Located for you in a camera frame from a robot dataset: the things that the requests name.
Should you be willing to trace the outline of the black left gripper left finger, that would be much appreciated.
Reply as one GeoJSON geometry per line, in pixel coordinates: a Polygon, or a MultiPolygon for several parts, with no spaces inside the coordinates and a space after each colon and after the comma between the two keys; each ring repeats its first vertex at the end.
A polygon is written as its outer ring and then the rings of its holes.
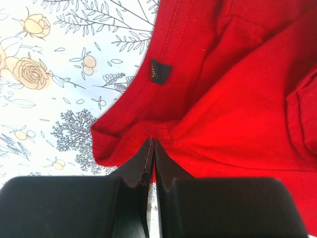
{"type": "Polygon", "coordinates": [[[30,176],[0,191],[3,238],[147,238],[155,142],[107,176],[30,176]]]}

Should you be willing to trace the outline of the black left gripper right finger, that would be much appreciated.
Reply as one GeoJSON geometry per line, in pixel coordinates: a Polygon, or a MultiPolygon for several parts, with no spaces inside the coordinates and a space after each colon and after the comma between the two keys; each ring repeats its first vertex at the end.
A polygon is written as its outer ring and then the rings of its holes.
{"type": "Polygon", "coordinates": [[[286,187],[274,178],[195,178],[155,142],[163,238],[306,238],[286,187]]]}

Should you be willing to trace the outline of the red t shirt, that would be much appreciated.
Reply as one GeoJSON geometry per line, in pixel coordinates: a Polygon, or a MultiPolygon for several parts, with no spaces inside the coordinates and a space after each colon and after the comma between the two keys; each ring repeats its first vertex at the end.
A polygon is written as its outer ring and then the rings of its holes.
{"type": "Polygon", "coordinates": [[[121,166],[147,138],[196,177],[268,176],[317,234],[317,3],[163,0],[144,61],[91,127],[121,166]]]}

